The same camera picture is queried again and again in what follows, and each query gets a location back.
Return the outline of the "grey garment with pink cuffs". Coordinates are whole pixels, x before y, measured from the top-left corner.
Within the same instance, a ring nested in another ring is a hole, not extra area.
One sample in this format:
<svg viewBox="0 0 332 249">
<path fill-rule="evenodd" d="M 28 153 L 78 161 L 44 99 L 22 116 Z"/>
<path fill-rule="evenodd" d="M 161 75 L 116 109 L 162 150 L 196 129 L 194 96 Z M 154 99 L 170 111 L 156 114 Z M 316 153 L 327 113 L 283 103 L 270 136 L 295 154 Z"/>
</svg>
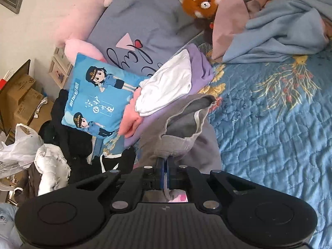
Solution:
<svg viewBox="0 0 332 249">
<path fill-rule="evenodd" d="M 179 100 L 149 125 L 138 142 L 138 165 L 155 165 L 157 159 L 173 158 L 177 165 L 195 167 L 202 174 L 221 169 L 216 133 L 208 120 L 216 104 L 211 95 L 194 94 Z M 145 202 L 172 202 L 184 190 L 148 190 Z"/>
</svg>

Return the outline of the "black clothes pile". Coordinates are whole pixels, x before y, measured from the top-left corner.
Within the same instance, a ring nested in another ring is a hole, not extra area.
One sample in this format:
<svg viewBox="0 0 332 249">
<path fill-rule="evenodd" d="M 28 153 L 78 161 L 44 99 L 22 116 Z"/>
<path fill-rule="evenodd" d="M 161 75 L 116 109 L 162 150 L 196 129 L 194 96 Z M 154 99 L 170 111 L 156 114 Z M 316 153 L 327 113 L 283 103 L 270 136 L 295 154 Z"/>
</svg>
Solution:
<svg viewBox="0 0 332 249">
<path fill-rule="evenodd" d="M 71 168 L 68 184 L 74 184 L 107 170 L 117 169 L 122 174 L 129 174 L 133 169 L 136 152 L 128 148 L 122 155 L 115 159 L 103 155 L 95 156 L 91 162 L 88 156 L 93 153 L 92 136 L 77 129 L 67 127 L 61 123 L 64 114 L 68 91 L 60 90 L 58 98 L 51 109 L 51 120 L 44 123 L 39 130 L 39 136 L 44 144 L 59 146 Z M 41 174 L 36 169 L 34 162 L 23 172 L 22 178 L 14 190 L 14 198 L 18 206 L 27 200 L 38 196 L 38 187 Z"/>
</svg>

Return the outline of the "folded coral pink garment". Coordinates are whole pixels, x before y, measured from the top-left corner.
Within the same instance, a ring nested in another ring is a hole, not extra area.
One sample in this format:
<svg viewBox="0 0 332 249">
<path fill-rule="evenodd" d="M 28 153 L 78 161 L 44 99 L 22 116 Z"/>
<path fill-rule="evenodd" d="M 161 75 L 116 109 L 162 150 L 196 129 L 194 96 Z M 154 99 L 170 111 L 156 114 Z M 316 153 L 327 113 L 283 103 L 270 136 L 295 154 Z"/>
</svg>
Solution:
<svg viewBox="0 0 332 249">
<path fill-rule="evenodd" d="M 143 117 L 135 110 L 138 97 L 141 95 L 142 88 L 138 88 L 133 93 L 133 98 L 126 105 L 119 127 L 119 135 L 129 138 L 134 135 L 136 129 L 143 122 Z"/>
</svg>

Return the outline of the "blue cartoon police cushion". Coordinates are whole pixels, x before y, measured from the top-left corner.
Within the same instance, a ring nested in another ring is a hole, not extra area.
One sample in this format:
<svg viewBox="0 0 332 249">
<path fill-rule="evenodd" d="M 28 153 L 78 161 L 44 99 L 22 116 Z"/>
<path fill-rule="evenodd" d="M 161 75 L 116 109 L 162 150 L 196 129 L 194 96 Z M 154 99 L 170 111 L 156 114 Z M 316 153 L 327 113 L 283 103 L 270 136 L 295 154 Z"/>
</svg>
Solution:
<svg viewBox="0 0 332 249">
<path fill-rule="evenodd" d="M 126 105 L 145 79 L 77 54 L 62 125 L 97 138 L 113 135 L 119 130 Z"/>
</svg>

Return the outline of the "folded purple garment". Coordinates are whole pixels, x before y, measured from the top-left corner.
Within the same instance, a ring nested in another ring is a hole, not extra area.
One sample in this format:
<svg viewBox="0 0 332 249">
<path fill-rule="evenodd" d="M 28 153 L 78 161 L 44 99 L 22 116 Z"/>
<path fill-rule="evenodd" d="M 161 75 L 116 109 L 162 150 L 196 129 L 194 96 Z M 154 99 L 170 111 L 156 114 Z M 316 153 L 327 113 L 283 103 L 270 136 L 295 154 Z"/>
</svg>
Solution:
<svg viewBox="0 0 332 249">
<path fill-rule="evenodd" d="M 196 94 L 213 79 L 213 69 L 206 56 L 193 43 L 168 60 L 151 78 L 140 82 L 140 88 L 127 105 L 119 134 L 124 146 L 138 141 L 144 130 L 176 100 Z"/>
</svg>

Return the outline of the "blue floral quilted blanket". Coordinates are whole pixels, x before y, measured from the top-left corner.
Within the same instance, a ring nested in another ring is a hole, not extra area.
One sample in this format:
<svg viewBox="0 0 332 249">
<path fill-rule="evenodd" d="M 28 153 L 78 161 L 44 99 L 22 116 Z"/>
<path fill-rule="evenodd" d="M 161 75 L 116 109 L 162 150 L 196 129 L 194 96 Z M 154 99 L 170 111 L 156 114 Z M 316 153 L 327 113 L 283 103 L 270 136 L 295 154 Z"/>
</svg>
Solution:
<svg viewBox="0 0 332 249">
<path fill-rule="evenodd" d="M 331 248 L 331 47 L 224 69 L 208 116 L 221 209 L 140 203 L 110 219 L 99 248 Z"/>
</svg>

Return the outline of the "white plastic bag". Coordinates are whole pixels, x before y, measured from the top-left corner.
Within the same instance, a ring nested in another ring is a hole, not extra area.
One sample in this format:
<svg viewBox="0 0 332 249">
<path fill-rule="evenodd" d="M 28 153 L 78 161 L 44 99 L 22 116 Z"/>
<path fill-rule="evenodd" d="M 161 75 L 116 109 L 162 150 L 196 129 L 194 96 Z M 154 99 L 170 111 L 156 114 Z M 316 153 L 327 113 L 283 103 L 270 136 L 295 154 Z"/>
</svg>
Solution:
<svg viewBox="0 0 332 249">
<path fill-rule="evenodd" d="M 1 178 L 19 173 L 34 162 L 37 150 L 44 144 L 38 133 L 19 123 L 16 125 L 15 142 L 1 142 Z"/>
</svg>

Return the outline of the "light blue padded jacket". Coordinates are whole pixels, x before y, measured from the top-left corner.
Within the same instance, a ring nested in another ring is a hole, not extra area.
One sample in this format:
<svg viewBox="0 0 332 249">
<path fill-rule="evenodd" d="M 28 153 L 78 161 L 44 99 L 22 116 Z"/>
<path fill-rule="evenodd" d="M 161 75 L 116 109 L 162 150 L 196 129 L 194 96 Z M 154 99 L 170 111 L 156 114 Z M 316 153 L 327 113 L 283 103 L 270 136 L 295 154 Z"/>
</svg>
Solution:
<svg viewBox="0 0 332 249">
<path fill-rule="evenodd" d="M 0 249 L 17 249 L 23 244 L 15 226 L 17 210 L 12 204 L 0 204 Z"/>
</svg>

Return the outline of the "cardboard boxes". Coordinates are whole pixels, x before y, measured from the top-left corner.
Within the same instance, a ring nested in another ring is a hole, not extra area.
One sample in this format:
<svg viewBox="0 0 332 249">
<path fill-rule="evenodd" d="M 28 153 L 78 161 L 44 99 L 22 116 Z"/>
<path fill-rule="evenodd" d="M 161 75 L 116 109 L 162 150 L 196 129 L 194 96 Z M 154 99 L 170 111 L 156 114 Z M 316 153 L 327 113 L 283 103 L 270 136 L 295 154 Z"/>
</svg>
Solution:
<svg viewBox="0 0 332 249">
<path fill-rule="evenodd" d="M 51 120 L 54 103 L 35 90 L 35 79 L 29 75 L 27 60 L 12 75 L 7 72 L 1 79 L 1 131 L 14 135 L 16 125 L 22 123 L 35 131 Z"/>
</svg>

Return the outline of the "grey printed sofa cover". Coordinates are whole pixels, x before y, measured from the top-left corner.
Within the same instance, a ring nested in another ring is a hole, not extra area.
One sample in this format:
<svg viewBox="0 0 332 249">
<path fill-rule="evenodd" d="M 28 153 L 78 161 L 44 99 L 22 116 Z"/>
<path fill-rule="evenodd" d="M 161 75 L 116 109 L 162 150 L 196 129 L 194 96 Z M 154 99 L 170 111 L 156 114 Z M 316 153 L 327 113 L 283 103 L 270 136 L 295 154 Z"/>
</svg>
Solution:
<svg viewBox="0 0 332 249">
<path fill-rule="evenodd" d="M 244 0 L 249 20 L 272 0 Z M 154 74 L 201 31 L 179 0 L 113 0 L 88 37 L 107 63 Z"/>
</svg>

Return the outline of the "large pink plush toy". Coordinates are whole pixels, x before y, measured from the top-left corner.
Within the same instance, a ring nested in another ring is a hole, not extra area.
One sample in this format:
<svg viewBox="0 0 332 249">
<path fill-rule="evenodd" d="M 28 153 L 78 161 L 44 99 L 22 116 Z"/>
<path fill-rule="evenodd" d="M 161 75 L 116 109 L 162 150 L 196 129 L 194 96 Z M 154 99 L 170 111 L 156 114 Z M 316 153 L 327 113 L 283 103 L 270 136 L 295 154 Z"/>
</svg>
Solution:
<svg viewBox="0 0 332 249">
<path fill-rule="evenodd" d="M 91 43 L 89 35 L 112 0 L 78 0 L 61 19 L 55 30 L 55 44 L 63 48 L 69 62 L 74 65 L 81 53 L 95 60 L 106 61 L 103 54 Z"/>
</svg>

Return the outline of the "pink cloth under plush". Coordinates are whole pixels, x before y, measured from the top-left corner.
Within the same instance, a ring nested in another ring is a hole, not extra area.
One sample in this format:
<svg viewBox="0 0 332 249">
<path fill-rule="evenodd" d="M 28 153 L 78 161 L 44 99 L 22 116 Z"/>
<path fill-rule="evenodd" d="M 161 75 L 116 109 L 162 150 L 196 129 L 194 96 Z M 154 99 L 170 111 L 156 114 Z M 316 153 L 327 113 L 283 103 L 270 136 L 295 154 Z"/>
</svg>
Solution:
<svg viewBox="0 0 332 249">
<path fill-rule="evenodd" d="M 244 0 L 221 0 L 212 34 L 212 59 L 221 61 L 236 34 L 242 33 L 249 20 Z"/>
</svg>

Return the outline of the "red panda plush toy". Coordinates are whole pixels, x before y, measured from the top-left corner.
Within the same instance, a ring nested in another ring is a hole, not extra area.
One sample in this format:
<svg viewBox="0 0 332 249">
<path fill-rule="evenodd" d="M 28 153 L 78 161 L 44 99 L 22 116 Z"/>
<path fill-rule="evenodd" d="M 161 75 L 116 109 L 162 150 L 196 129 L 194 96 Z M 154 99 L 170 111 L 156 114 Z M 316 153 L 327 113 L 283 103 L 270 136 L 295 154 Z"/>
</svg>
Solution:
<svg viewBox="0 0 332 249">
<path fill-rule="evenodd" d="M 212 44 L 214 19 L 221 0 L 179 0 L 187 15 L 194 18 L 195 27 L 204 33 L 204 40 Z"/>
</svg>

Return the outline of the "light blue garment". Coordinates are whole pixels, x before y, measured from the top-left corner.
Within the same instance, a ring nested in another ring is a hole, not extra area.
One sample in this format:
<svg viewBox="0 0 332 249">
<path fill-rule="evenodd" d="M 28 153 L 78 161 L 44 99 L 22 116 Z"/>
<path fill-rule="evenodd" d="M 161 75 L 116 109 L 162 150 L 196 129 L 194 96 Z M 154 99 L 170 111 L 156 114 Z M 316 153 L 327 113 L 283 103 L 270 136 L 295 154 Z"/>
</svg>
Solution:
<svg viewBox="0 0 332 249">
<path fill-rule="evenodd" d="M 272 0 L 234 37 L 222 60 L 281 62 L 319 53 L 329 43 L 324 18 L 331 19 L 331 0 Z"/>
</svg>

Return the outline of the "framed picture on wall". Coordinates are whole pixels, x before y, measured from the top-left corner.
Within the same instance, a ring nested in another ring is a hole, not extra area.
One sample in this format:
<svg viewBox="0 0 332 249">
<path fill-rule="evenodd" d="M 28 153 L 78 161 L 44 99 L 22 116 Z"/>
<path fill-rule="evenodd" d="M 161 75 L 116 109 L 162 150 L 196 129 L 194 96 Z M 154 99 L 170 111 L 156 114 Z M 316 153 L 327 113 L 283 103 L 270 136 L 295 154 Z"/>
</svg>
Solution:
<svg viewBox="0 0 332 249">
<path fill-rule="evenodd" d="M 68 75 L 62 68 L 61 64 L 56 61 L 56 59 L 52 59 L 51 61 L 49 75 L 55 81 L 55 83 L 58 85 L 60 89 L 63 89 L 65 87 Z"/>
</svg>

